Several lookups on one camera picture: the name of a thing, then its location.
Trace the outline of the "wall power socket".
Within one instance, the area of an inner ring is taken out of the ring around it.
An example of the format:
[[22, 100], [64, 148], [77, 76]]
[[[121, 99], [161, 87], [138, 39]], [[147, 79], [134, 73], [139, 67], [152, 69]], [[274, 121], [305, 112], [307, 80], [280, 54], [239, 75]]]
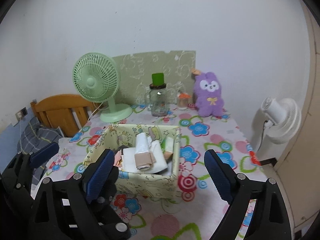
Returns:
[[28, 111], [27, 111], [26, 107], [24, 107], [24, 108], [22, 108], [21, 110], [19, 110], [19, 111], [15, 114], [17, 121], [22, 120], [27, 114], [28, 114]]

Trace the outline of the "white roll with beige band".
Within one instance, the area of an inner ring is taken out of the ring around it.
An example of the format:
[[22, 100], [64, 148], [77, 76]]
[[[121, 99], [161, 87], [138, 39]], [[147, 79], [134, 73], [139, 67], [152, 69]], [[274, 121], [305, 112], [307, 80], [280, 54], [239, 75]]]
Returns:
[[148, 170], [156, 162], [151, 151], [151, 137], [147, 137], [146, 133], [136, 135], [135, 145], [135, 163], [138, 170]]

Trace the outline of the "pink paper slip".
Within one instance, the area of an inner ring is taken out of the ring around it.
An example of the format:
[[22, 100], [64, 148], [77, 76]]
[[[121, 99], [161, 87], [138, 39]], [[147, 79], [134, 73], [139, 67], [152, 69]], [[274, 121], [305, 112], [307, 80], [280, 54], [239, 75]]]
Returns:
[[115, 155], [114, 155], [114, 166], [118, 167], [118, 168], [122, 168], [122, 152], [118, 151]]

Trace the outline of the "green cup on jar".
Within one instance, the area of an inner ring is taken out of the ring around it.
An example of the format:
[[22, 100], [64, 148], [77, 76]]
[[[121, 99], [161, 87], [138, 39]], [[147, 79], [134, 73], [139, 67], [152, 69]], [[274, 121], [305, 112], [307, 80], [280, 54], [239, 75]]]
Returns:
[[153, 86], [162, 86], [165, 84], [164, 82], [164, 74], [163, 73], [153, 73], [151, 75], [152, 78], [152, 85]]

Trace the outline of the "wooden bed headboard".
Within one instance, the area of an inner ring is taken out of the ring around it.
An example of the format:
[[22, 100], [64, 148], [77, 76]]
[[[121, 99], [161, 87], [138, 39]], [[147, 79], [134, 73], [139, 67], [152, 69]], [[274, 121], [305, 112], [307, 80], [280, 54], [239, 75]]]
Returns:
[[30, 103], [33, 114], [49, 128], [60, 128], [67, 137], [73, 137], [87, 124], [96, 105], [75, 94], [59, 94]]

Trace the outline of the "purple plush bunny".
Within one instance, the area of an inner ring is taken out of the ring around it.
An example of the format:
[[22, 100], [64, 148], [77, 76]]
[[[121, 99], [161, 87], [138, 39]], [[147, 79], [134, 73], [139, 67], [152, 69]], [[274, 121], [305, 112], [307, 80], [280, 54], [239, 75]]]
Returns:
[[193, 93], [199, 116], [223, 115], [224, 100], [221, 89], [222, 86], [213, 72], [195, 75]]

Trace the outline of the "yellow cartoon fabric storage box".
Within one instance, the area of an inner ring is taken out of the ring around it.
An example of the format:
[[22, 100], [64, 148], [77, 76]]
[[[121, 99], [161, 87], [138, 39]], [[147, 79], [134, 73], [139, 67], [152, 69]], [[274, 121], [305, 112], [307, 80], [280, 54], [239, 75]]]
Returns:
[[90, 148], [84, 158], [83, 165], [88, 167], [95, 163], [105, 149], [116, 150], [121, 145], [133, 145], [136, 141], [136, 135], [141, 132], [145, 132], [160, 141], [163, 141], [166, 137], [171, 137], [174, 140], [171, 174], [160, 175], [135, 173], [127, 170], [120, 171], [116, 181], [117, 190], [148, 197], [173, 198], [177, 190], [180, 163], [181, 129], [178, 126], [110, 125]]

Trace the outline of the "green desk fan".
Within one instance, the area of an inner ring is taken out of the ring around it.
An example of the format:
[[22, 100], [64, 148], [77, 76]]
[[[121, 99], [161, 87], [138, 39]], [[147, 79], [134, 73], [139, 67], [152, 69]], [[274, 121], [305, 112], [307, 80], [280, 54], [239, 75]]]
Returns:
[[87, 53], [80, 57], [73, 68], [73, 85], [78, 93], [92, 103], [107, 103], [100, 113], [103, 122], [118, 122], [132, 114], [131, 106], [116, 103], [120, 87], [120, 72], [113, 58], [101, 53]]

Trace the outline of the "white cloth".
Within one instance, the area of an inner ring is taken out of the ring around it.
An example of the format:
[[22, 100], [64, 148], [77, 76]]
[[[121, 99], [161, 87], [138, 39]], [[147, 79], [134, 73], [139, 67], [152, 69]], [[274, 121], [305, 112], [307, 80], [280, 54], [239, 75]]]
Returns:
[[151, 143], [151, 148], [148, 152], [136, 153], [134, 147], [123, 149], [122, 160], [123, 170], [131, 173], [156, 174], [168, 167], [158, 140]]

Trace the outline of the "cotton swab jar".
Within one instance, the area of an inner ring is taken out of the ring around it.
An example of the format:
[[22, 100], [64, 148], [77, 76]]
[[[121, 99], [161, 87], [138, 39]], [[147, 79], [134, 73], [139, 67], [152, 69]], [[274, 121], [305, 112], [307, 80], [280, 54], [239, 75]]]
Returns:
[[190, 99], [191, 95], [179, 92], [177, 94], [177, 107], [181, 110], [187, 109]]

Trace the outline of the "blue plaid pillow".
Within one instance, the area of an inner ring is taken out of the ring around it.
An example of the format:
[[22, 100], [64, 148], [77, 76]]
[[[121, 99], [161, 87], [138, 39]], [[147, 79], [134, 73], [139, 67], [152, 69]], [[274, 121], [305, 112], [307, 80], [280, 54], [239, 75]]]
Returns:
[[17, 144], [17, 152], [23, 154], [36, 153], [52, 142], [58, 142], [63, 137], [59, 128], [46, 127], [37, 117], [27, 123]]

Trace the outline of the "green orange tissue pack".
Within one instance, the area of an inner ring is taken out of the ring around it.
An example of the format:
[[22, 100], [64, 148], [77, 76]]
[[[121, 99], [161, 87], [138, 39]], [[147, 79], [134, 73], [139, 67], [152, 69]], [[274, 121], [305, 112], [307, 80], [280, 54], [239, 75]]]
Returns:
[[174, 153], [174, 139], [169, 136], [165, 137], [165, 139], [161, 142], [161, 149], [165, 161], [169, 162]]

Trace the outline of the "green cartoon patterned board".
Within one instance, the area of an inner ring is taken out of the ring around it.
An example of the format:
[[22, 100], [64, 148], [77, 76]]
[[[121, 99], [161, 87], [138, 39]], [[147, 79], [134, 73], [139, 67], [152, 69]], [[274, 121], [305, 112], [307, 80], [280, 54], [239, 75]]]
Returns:
[[113, 59], [120, 72], [116, 103], [144, 104], [154, 73], [164, 74], [169, 103], [176, 102], [179, 91], [193, 94], [191, 70], [195, 68], [196, 60], [196, 52], [193, 50], [152, 51], [116, 56]]

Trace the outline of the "glass mason jar mug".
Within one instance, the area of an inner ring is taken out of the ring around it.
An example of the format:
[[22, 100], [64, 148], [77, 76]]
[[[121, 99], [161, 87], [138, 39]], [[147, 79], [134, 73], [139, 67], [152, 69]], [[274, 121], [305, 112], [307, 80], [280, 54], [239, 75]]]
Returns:
[[169, 110], [167, 101], [166, 84], [155, 86], [149, 85], [150, 90], [145, 93], [145, 104], [152, 116], [166, 116]]

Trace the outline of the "floral tablecloth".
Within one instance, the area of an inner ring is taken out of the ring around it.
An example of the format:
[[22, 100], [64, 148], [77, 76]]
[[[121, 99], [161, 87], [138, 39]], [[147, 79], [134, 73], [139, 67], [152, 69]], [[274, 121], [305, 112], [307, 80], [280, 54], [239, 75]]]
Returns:
[[200, 117], [194, 108], [171, 106], [169, 114], [157, 118], [145, 106], [133, 106], [132, 114], [114, 124], [91, 119], [73, 137], [60, 143], [60, 151], [48, 161], [45, 177], [54, 181], [85, 170], [83, 161], [90, 148], [110, 125], [134, 124], [179, 126], [180, 163], [173, 198], [156, 198], [117, 191], [111, 206], [131, 229], [132, 239], [209, 239], [228, 209], [204, 165], [204, 154], [214, 150], [235, 172], [265, 181], [249, 141], [228, 115]]

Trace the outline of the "white standing fan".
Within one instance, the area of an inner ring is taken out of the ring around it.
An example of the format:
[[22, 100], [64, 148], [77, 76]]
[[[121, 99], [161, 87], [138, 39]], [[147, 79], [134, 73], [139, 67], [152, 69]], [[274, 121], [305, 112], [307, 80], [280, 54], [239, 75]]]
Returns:
[[279, 160], [302, 124], [302, 113], [293, 98], [265, 97], [252, 121], [251, 144], [260, 161]]

